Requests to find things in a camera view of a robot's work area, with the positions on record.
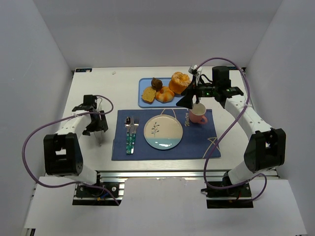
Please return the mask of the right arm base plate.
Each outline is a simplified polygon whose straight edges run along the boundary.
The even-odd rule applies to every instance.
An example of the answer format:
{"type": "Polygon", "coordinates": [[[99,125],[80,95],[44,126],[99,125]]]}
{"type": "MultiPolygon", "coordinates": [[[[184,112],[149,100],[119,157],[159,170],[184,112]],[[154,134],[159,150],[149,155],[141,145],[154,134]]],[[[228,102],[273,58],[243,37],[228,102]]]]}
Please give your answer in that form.
{"type": "Polygon", "coordinates": [[[200,191],[206,196],[208,209],[253,208],[252,192],[248,183],[224,190],[206,186],[200,191]]]}

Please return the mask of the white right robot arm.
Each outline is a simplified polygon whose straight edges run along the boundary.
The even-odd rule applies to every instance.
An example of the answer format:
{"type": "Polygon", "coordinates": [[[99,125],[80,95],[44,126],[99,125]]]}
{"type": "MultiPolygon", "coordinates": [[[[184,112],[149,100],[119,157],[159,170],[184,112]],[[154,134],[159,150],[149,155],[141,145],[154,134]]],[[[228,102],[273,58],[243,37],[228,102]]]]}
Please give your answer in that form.
{"type": "Polygon", "coordinates": [[[182,99],[176,105],[192,109],[200,98],[213,97],[235,118],[249,139],[244,160],[224,175],[221,189],[241,186],[263,171],[284,164],[285,132],[266,123],[249,105],[250,97],[231,85],[227,66],[213,67],[209,83],[202,81],[199,66],[192,66],[189,73],[192,81],[181,93],[182,99]]]}

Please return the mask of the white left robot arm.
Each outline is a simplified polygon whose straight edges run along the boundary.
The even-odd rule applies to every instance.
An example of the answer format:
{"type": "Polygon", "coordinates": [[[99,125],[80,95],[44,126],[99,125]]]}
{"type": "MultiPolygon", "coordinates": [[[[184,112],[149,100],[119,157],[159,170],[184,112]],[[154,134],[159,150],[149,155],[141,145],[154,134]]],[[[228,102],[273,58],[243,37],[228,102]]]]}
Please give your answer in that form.
{"type": "Polygon", "coordinates": [[[79,145],[82,135],[101,136],[108,130],[104,111],[97,106],[97,96],[84,95],[83,103],[72,109],[72,115],[74,118],[69,118],[55,134],[44,137],[45,171],[88,185],[99,184],[99,173],[84,164],[79,145]]]}

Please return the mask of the round orange white bun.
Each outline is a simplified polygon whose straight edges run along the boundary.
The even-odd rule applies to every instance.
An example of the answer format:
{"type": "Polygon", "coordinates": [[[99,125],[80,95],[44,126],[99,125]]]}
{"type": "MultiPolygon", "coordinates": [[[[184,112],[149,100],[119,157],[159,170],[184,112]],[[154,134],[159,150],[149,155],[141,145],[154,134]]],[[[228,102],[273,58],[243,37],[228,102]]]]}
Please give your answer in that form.
{"type": "Polygon", "coordinates": [[[162,87],[156,92],[156,100],[161,103],[171,102],[175,97],[175,93],[169,87],[162,87]]]}

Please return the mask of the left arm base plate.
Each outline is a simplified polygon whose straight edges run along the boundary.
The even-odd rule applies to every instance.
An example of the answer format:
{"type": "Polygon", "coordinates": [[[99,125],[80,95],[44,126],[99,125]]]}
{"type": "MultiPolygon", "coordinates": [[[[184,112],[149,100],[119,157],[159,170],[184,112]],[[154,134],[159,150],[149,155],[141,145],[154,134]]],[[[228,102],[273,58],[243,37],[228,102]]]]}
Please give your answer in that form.
{"type": "MultiPolygon", "coordinates": [[[[123,184],[120,182],[101,182],[100,186],[106,188],[121,203],[123,199],[123,184]]],[[[118,206],[112,196],[105,190],[77,185],[72,200],[73,206],[118,206]]]]}

